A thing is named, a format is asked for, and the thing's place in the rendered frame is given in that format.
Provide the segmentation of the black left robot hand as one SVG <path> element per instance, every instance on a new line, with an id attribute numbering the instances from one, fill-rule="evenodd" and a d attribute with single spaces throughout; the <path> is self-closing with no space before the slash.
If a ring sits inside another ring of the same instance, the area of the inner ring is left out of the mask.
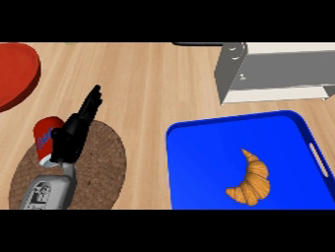
<path id="1" fill-rule="evenodd" d="M 52 153 L 50 162 L 74 163 L 81 154 L 89 127 L 102 103 L 101 86 L 87 93 L 80 109 L 73 113 L 59 128 L 50 131 Z"/>

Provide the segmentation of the blue tray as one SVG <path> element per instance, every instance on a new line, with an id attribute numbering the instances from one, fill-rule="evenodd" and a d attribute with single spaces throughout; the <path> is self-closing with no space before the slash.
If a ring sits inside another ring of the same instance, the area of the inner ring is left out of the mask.
<path id="1" fill-rule="evenodd" d="M 166 152 L 175 210 L 335 210 L 335 176 L 296 112 L 179 122 L 166 131 Z M 244 178 L 244 152 L 270 171 L 271 192 L 252 207 L 225 195 Z"/>

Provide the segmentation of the grey tiered shelf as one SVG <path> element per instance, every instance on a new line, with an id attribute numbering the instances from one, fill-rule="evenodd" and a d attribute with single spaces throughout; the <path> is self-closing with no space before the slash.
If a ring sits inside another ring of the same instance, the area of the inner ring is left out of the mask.
<path id="1" fill-rule="evenodd" d="M 335 42 L 225 42 L 215 71 L 221 104 L 335 95 Z"/>

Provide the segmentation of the red soda can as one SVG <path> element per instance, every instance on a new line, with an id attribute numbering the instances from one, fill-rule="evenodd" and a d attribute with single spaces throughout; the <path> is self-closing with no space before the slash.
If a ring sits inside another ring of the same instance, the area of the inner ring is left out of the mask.
<path id="1" fill-rule="evenodd" d="M 56 166 L 56 163 L 50 161 L 50 153 L 52 153 L 50 131 L 53 128 L 61 128 L 62 125 L 64 121 L 56 116 L 50 116 L 43 118 L 34 126 L 37 156 L 41 167 Z"/>

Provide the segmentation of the round brown woven placemat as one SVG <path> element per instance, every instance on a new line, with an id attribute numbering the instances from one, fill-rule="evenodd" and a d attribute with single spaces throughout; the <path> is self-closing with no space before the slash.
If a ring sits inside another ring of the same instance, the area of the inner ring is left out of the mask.
<path id="1" fill-rule="evenodd" d="M 31 182 L 39 175 L 61 175 L 62 169 L 41 167 L 31 146 L 16 166 L 9 190 L 9 209 L 18 210 Z M 81 156 L 76 162 L 77 186 L 70 210 L 108 210 L 120 197 L 126 181 L 126 148 L 116 130 L 93 121 Z"/>

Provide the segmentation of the red plate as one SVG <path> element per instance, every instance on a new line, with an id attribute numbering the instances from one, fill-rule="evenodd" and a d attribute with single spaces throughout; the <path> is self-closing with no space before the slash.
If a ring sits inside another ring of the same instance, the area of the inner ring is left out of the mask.
<path id="1" fill-rule="evenodd" d="M 41 76 L 36 50 L 22 43 L 0 43 L 0 112 L 30 96 Z"/>

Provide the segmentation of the black flat object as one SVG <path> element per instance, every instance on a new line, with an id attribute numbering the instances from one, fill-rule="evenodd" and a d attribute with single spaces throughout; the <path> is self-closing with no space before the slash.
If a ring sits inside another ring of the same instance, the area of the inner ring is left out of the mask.
<path id="1" fill-rule="evenodd" d="M 176 46 L 222 46 L 221 42 L 172 42 Z"/>

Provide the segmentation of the golden croissant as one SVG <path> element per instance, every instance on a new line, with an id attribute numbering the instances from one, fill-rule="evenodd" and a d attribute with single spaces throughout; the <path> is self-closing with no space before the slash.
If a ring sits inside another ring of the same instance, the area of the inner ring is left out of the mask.
<path id="1" fill-rule="evenodd" d="M 235 203 L 253 207 L 271 192 L 270 169 L 247 150 L 241 150 L 241 153 L 246 158 L 244 179 L 235 187 L 225 189 L 225 195 Z"/>

